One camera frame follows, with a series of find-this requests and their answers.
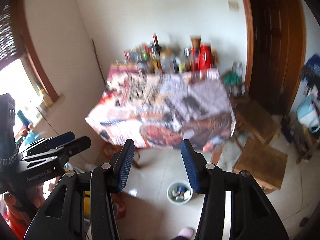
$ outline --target foot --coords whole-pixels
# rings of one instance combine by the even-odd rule
[[[180,233],[178,234],[178,236],[183,236],[188,240],[191,240],[191,238],[193,237],[193,229],[192,228],[183,228]]]

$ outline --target patterned tablecloth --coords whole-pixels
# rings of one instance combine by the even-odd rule
[[[235,117],[217,69],[182,74],[138,74],[111,67],[106,91],[86,117],[105,140],[138,148],[180,148],[212,152],[233,133]]]

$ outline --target dark brown door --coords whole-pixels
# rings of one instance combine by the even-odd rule
[[[287,68],[288,15],[285,0],[250,0],[254,29],[253,67],[249,94],[269,112],[279,104]]]
[[[250,0],[254,49],[249,95],[272,114],[289,111],[304,61],[300,0]]]

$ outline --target window blind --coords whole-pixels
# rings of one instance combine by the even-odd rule
[[[0,71],[24,54],[13,9],[14,3],[10,2],[0,14]]]

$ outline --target pant leg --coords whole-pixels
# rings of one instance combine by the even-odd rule
[[[189,240],[188,238],[184,237],[184,236],[177,236],[174,239],[171,240]]]

